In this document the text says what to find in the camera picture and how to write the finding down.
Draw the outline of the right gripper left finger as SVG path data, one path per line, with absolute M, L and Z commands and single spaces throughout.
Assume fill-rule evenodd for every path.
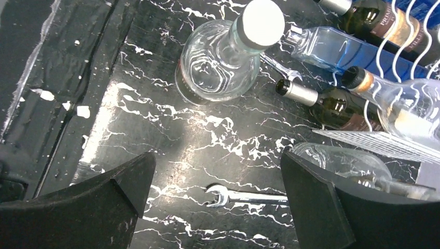
M 128 248 L 155 167 L 146 152 L 70 187 L 1 204 L 1 248 Z

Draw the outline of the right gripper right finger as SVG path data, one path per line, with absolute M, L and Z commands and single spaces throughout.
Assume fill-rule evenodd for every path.
M 301 248 L 439 248 L 439 202 L 364 187 L 294 153 L 280 167 Z

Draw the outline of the clear bottle white cap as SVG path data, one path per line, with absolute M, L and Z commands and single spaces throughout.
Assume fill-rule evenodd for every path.
M 439 201 L 439 191 L 393 179 L 385 163 L 365 151 L 303 142 L 291 152 L 365 187 L 416 200 Z

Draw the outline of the large clear round bottle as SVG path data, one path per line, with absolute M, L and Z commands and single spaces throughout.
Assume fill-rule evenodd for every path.
M 195 105 L 240 97 L 256 80 L 260 55 L 284 29 L 283 12 L 274 1 L 250 1 L 234 21 L 200 25 L 188 37 L 175 70 L 180 95 Z

